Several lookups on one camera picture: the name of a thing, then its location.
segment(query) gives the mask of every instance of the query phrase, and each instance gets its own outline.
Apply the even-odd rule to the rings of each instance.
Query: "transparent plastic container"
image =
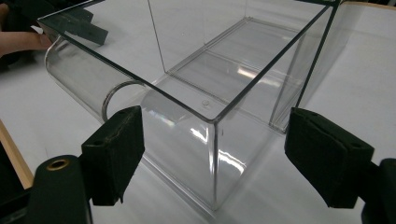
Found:
[[[83,6],[39,20],[49,73],[101,121],[141,105],[146,164],[208,212],[306,104],[360,14],[314,0]]]

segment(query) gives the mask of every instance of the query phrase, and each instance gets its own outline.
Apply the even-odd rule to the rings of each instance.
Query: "clear acrylic box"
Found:
[[[141,105],[145,163],[208,212],[306,104],[360,15],[339,0],[93,3],[39,20],[49,73],[101,121]]]

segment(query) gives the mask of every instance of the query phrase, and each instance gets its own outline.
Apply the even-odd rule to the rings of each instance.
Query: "black fabric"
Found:
[[[0,144],[0,204],[23,192],[23,186]]]

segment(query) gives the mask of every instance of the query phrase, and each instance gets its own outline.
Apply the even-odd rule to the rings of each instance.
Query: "white tabletop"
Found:
[[[396,10],[366,7],[345,50],[307,109],[375,147],[373,161],[396,158]],[[0,119],[32,171],[46,159],[80,154],[99,122],[58,87],[36,52],[0,71]],[[93,207],[94,223],[361,223],[355,209],[326,207],[283,150],[284,136],[259,156],[244,184],[207,220],[140,165],[124,204]]]

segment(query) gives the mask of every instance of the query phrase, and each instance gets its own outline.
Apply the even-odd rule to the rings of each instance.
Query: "hand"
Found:
[[[1,27],[4,27],[8,12],[8,6],[0,4],[0,58],[17,51],[50,47],[51,42],[46,35],[29,32],[3,32]]]

